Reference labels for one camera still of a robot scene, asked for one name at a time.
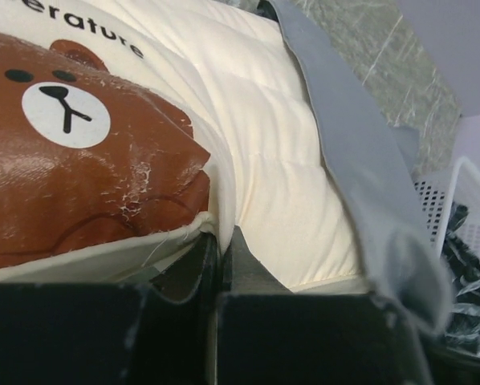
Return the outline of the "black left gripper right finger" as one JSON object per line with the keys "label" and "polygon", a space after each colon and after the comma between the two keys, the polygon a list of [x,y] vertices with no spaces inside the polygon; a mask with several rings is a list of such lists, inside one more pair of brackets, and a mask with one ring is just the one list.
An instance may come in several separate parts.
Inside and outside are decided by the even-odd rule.
{"label": "black left gripper right finger", "polygon": [[293,294],[235,229],[215,313],[218,384],[429,384],[406,316],[375,294]]}

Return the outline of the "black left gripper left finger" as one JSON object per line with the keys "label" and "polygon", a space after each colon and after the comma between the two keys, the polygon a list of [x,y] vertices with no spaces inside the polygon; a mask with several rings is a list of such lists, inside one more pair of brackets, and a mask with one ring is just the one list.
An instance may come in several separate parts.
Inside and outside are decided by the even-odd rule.
{"label": "black left gripper left finger", "polygon": [[0,384],[203,384],[217,251],[146,283],[0,283]]}

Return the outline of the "grey pillowcase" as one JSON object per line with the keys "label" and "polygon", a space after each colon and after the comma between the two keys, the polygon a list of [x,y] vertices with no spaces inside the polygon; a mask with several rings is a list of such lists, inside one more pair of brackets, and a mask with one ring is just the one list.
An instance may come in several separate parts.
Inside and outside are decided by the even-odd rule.
{"label": "grey pillowcase", "polygon": [[440,334],[453,290],[396,137],[326,33],[291,2],[271,5],[303,73],[323,158],[352,217],[367,279],[423,334]]}

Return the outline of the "cream pillow with bear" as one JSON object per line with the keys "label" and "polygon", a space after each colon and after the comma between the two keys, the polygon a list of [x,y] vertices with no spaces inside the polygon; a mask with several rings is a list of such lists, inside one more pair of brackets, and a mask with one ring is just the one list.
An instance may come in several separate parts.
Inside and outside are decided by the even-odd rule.
{"label": "cream pillow with bear", "polygon": [[276,22],[0,1],[0,282],[111,282],[235,230],[293,292],[368,291]]}

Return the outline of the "dark patterned cloth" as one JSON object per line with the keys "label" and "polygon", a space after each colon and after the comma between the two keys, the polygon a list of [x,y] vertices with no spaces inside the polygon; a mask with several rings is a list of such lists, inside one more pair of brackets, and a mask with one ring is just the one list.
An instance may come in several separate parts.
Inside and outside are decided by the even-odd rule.
{"label": "dark patterned cloth", "polygon": [[465,205],[452,204],[441,256],[450,269],[455,298],[442,341],[476,355],[480,352],[480,260],[457,234],[468,215]]}

